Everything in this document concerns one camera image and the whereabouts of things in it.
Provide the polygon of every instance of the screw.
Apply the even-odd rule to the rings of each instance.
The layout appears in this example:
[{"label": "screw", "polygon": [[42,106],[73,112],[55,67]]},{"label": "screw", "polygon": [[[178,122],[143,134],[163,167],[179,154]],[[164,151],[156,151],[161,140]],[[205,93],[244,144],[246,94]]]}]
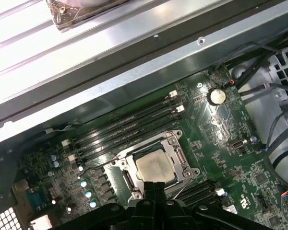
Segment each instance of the screw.
[{"label": "screw", "polygon": [[204,205],[199,206],[199,209],[201,211],[207,211],[208,210],[208,208],[206,206],[204,206]]},{"label": "screw", "polygon": [[175,145],[175,144],[176,144],[176,140],[175,140],[174,138],[170,138],[170,139],[168,140],[168,143],[169,143],[170,145]]},{"label": "screw", "polygon": [[185,177],[188,177],[188,176],[191,175],[191,172],[188,171],[188,170],[186,170],[186,171],[183,172],[183,175],[184,175]]},{"label": "screw", "polygon": [[196,87],[197,88],[201,88],[203,86],[203,84],[201,82],[197,83]]},{"label": "screw", "polygon": [[257,137],[251,136],[250,137],[250,142],[255,143],[257,141]]},{"label": "screw", "polygon": [[199,44],[200,46],[205,45],[206,39],[204,37],[199,37],[197,39],[197,44]]},{"label": "screw", "polygon": [[167,205],[173,205],[173,204],[174,204],[174,201],[172,201],[172,200],[167,200],[167,201],[166,201],[166,204],[167,204]]}]

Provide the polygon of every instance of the chip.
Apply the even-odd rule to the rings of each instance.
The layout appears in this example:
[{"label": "chip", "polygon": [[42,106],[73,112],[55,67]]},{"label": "chip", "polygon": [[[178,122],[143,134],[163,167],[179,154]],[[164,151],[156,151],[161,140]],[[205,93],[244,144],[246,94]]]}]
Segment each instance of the chip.
[{"label": "chip", "polygon": [[170,182],[175,174],[163,150],[151,152],[136,161],[138,173],[144,181]]},{"label": "chip", "polygon": [[280,224],[280,220],[279,220],[279,218],[277,216],[269,218],[269,222],[270,222],[272,227]]},{"label": "chip", "polygon": [[267,180],[266,176],[263,173],[256,175],[255,179],[258,184],[261,184]]}]

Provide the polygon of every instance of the wire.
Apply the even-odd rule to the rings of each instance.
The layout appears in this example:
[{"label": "wire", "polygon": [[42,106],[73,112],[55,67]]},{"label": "wire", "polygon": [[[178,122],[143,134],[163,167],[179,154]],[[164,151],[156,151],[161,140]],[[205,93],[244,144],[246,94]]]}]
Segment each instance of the wire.
[{"label": "wire", "polygon": [[[283,34],[283,36],[279,37],[274,42],[271,42],[269,46],[276,47],[277,49],[288,47],[288,33]],[[245,85],[260,69],[260,67],[263,66],[263,64],[267,62],[268,59],[274,54],[274,51],[263,51],[262,54],[252,63],[252,65],[246,69],[246,71],[238,79],[237,89],[240,89],[243,85]]]},{"label": "wire", "polygon": [[269,135],[268,135],[268,140],[267,140],[267,143],[266,143],[266,145],[265,145],[266,148],[268,148],[269,145],[270,145],[271,138],[272,138],[272,135],[273,135],[273,132],[274,132],[274,129],[275,129],[277,123],[278,123],[279,120],[280,120],[283,116],[285,116],[286,114],[288,114],[288,111],[282,112],[282,113],[281,113],[280,115],[278,115],[278,116],[274,119],[274,121],[272,122],[270,131],[269,131]]},{"label": "wire", "polygon": [[229,60],[233,55],[235,55],[237,52],[241,51],[242,49],[244,48],[247,48],[249,46],[256,46],[258,48],[263,48],[263,49],[266,49],[266,50],[269,50],[271,52],[275,52],[275,53],[282,53],[281,50],[279,49],[275,49],[273,47],[270,47],[270,46],[266,46],[266,45],[263,45],[263,44],[259,44],[257,42],[248,42],[248,43],[245,43],[235,49],[233,49],[228,55],[226,55],[224,58],[222,58],[219,63],[216,65],[216,69],[215,70],[218,70],[220,68],[220,66],[222,65],[222,63],[226,62],[227,60]]},{"label": "wire", "polygon": [[115,158],[115,159],[112,159],[112,160],[110,160],[110,161],[107,161],[107,162],[105,162],[105,163],[103,163],[103,164],[100,164],[100,165],[98,165],[98,166],[89,167],[89,168],[87,168],[86,170],[84,170],[83,173],[81,173],[79,176],[82,177],[82,176],[84,176],[87,172],[89,172],[89,171],[91,171],[91,170],[100,169],[100,168],[102,168],[102,167],[104,167],[104,166],[106,166],[106,165],[108,165],[108,164],[110,164],[110,163],[112,163],[112,162],[117,161],[117,160],[118,160],[118,159]]},{"label": "wire", "polygon": [[273,165],[269,159],[271,154],[279,147],[286,139],[288,138],[288,128],[282,132],[271,144],[271,146],[267,149],[267,152],[264,156],[264,163],[266,164],[267,170],[279,180],[281,184],[286,186],[288,188],[288,182],[286,182],[281,176],[277,174],[275,169],[273,168]]},{"label": "wire", "polygon": [[257,86],[255,88],[253,88],[253,89],[240,92],[239,95],[240,95],[240,97],[243,97],[243,96],[247,96],[247,95],[250,95],[250,94],[253,94],[253,93],[256,93],[256,92],[260,92],[260,91],[265,90],[265,89],[266,88],[265,88],[264,85],[260,85],[260,86]]},{"label": "wire", "polygon": [[275,161],[273,162],[272,166],[273,168],[276,169],[276,167],[279,165],[279,163],[288,156],[288,150],[286,152],[283,152],[282,154],[280,154]]},{"label": "wire", "polygon": [[[270,83],[269,84],[270,87],[273,89],[273,88],[279,88],[279,89],[283,89],[285,91],[288,91],[288,86],[287,85],[282,85],[282,84],[276,84],[276,83]],[[263,90],[269,90],[270,88],[266,88],[265,85],[259,85],[253,89],[250,89],[250,90],[247,90],[247,91],[243,91],[243,92],[240,92],[239,95],[241,97],[243,96],[247,96],[247,95],[250,95],[250,94],[253,94],[253,93],[256,93],[256,92],[261,92]]]},{"label": "wire", "polygon": [[189,183],[193,180],[193,176],[188,180],[188,182],[182,187],[182,189],[173,197],[173,199],[176,199],[180,193],[189,185]]},{"label": "wire", "polygon": [[286,192],[284,192],[281,196],[282,197],[288,196],[288,190]]}]

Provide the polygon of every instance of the integrated circuit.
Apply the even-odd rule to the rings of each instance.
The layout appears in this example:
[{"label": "integrated circuit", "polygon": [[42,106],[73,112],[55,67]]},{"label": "integrated circuit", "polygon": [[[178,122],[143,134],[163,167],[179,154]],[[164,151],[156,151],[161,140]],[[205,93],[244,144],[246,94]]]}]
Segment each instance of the integrated circuit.
[{"label": "integrated circuit", "polygon": [[256,175],[255,179],[258,184],[261,184],[267,180],[266,176],[263,173]]}]

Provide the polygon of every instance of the capacitor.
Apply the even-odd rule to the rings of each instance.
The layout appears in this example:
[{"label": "capacitor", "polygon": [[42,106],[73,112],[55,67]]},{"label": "capacitor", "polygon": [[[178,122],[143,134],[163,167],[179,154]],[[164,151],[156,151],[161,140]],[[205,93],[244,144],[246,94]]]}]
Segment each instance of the capacitor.
[{"label": "capacitor", "polygon": [[59,163],[57,161],[54,161],[53,162],[53,167],[58,168],[58,166],[59,166]]},{"label": "capacitor", "polygon": [[51,159],[51,161],[55,161],[57,159],[57,156],[56,155],[51,155],[50,159]]},{"label": "capacitor", "polygon": [[85,188],[85,187],[87,186],[87,181],[86,181],[86,180],[82,180],[82,181],[80,182],[80,186],[81,186],[82,188]]},{"label": "capacitor", "polygon": [[91,198],[91,196],[92,196],[91,190],[88,190],[88,191],[85,192],[85,197]]},{"label": "capacitor", "polygon": [[95,200],[91,200],[90,207],[95,208],[96,206],[97,206],[97,204],[96,204]]},{"label": "capacitor", "polygon": [[221,89],[211,89],[207,95],[207,100],[211,105],[220,105],[226,100],[226,94]]},{"label": "capacitor", "polygon": [[48,177],[52,177],[52,176],[54,175],[54,173],[53,173],[52,171],[49,171],[49,172],[47,173],[47,175],[48,175]]}]

